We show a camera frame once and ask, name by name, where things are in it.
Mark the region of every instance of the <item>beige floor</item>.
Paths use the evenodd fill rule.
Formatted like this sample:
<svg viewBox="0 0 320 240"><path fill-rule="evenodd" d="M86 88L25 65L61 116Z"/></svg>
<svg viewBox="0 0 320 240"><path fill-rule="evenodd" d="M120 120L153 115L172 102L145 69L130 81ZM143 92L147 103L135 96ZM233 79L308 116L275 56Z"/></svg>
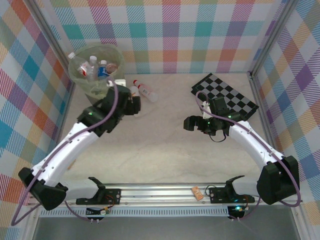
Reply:
<svg viewBox="0 0 320 240"><path fill-rule="evenodd" d="M254 100L246 74L216 75ZM93 176L103 183L204 183L257 175L255 162L233 139L215 143L199 131L183 129L186 117L200 115L190 91L204 76L205 73L126 75L128 87L138 79L151 86L159 100L152 103L143 97L140 117L125 116L112 133L105 133L77 158L64 178ZM89 105L76 87L63 136ZM257 112L249 122L264 137ZM219 132L216 139L222 137Z"/></svg>

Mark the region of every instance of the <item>black and white checkerboard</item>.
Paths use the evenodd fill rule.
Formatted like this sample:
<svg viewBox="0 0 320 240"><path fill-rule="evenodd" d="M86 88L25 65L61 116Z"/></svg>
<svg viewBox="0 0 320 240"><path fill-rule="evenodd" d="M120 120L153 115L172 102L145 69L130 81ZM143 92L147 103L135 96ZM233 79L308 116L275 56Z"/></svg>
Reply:
<svg viewBox="0 0 320 240"><path fill-rule="evenodd" d="M191 93L196 95L198 91L206 93L210 99L224 97L229 109L234 112L239 112L245 120L248 120L259 108L255 103L212 73L194 85ZM199 94L199 98L202 101L206 99L203 94Z"/></svg>

